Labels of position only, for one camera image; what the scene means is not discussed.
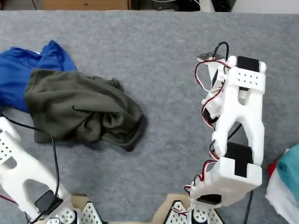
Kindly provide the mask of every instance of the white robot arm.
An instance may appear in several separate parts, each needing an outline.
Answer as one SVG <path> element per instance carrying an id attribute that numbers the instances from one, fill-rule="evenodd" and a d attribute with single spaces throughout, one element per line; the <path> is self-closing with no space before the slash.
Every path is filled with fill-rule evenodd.
<path id="1" fill-rule="evenodd" d="M 47 221 L 58 217 L 62 223 L 72 224 L 75 213 L 71 195 L 61 184 L 58 187 L 51 172 L 19 145 L 20 136 L 5 117 L 0 117 L 0 127 L 0 184 L 3 189 L 29 216 L 29 223 L 35 223 L 40 218 Z M 5 164 L 9 158 L 15 160 L 14 168 Z M 24 184 L 26 180 L 45 184 L 49 191 L 33 202 Z"/>
<path id="2" fill-rule="evenodd" d="M 212 83 L 210 90 L 204 88 L 198 78 L 197 66 L 196 79 L 208 92 L 202 100 L 201 112 L 206 124 L 214 131 L 211 144 L 214 150 L 210 149 L 214 160 L 206 161 L 202 173 L 195 176 L 191 185 L 185 185 L 191 207 L 185 212 L 173 208 L 179 214 L 188 215 L 188 223 L 192 224 L 201 223 L 193 215 L 196 211 L 207 210 L 208 213 L 208 210 L 229 206 L 262 184 L 264 140 L 265 63 L 242 56 L 231 56 L 225 61 L 213 53 L 200 55 L 198 60 L 198 66 L 208 66 Z M 228 132 L 235 122 L 244 127 L 247 146 L 228 142 Z M 214 166 L 207 172 L 209 164 Z"/>

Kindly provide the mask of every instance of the wooden cabinet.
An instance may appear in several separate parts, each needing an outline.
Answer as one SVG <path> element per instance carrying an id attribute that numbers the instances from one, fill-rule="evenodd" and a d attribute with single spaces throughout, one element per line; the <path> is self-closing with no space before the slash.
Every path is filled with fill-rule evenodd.
<path id="1" fill-rule="evenodd" d="M 46 10 L 126 10 L 135 8 L 135 0 L 43 0 L 43 8 Z"/>

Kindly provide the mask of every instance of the gray carpet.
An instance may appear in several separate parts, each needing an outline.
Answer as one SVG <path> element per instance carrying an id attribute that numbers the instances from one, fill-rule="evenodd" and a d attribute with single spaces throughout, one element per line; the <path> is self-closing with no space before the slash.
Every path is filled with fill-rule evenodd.
<path id="1" fill-rule="evenodd" d="M 264 195 L 267 166 L 298 143 L 299 16 L 19 11 L 1 12 L 0 27 L 0 51 L 10 46 L 39 51 L 54 39 L 80 71 L 119 79 L 148 118 L 145 136 L 130 153 L 106 142 L 57 146 L 61 182 L 70 192 L 87 193 L 104 221 L 151 220 L 165 196 L 183 193 L 209 159 L 212 131 L 200 116 L 205 93 L 193 77 L 196 54 L 228 41 L 232 55 L 266 62 L 263 185 L 254 192 L 249 224 L 285 223 Z M 200 72 L 207 83 L 207 71 Z M 4 113 L 32 124 L 23 112 Z M 38 145 L 32 131 L 16 128 L 23 147 L 54 172 L 51 145 Z M 233 140 L 246 144 L 242 132 Z M 30 193 L 36 197 L 42 189 L 31 184 Z M 219 213 L 226 223 L 240 224 L 247 201 L 248 196 Z M 1 201 L 0 223 L 25 219 L 14 204 Z"/>

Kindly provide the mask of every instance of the teal cloth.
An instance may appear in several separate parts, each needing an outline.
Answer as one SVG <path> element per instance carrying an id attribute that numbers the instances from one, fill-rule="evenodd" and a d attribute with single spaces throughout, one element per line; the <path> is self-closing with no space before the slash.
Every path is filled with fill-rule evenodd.
<path id="1" fill-rule="evenodd" d="M 281 180 L 294 194 L 299 204 L 299 144 L 278 160 L 277 170 Z"/>

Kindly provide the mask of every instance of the blue cloth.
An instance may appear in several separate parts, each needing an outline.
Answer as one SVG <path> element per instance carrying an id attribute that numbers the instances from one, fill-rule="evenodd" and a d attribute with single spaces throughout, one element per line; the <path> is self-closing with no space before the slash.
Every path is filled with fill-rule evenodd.
<path id="1" fill-rule="evenodd" d="M 287 151 L 277 162 L 280 179 L 294 194 L 299 204 L 299 144 Z"/>
<path id="2" fill-rule="evenodd" d="M 28 112 L 24 93 L 33 69 L 77 70 L 70 56 L 51 40 L 38 54 L 12 47 L 0 54 L 0 105 Z"/>

